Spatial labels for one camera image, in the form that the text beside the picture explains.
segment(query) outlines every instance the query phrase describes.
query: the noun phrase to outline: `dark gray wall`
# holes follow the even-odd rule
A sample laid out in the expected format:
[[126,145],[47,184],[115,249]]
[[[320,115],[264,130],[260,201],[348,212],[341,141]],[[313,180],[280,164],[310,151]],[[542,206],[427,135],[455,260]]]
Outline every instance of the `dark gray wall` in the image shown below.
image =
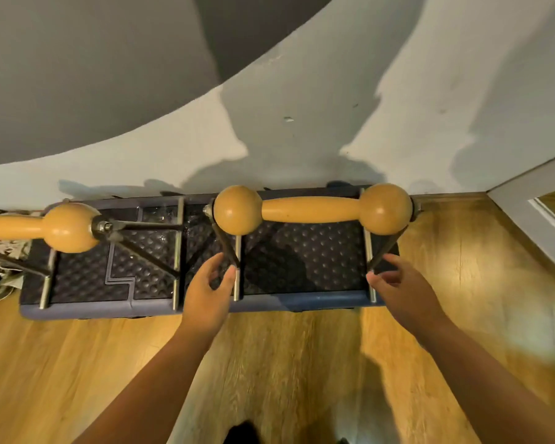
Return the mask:
[[0,0],[0,163],[105,140],[236,74],[330,0]]

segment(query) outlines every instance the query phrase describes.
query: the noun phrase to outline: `door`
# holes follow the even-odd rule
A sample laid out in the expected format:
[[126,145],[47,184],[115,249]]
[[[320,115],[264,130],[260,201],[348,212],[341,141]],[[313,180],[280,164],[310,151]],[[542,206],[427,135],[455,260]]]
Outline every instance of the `door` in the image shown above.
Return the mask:
[[489,196],[555,262],[555,159],[494,188]]

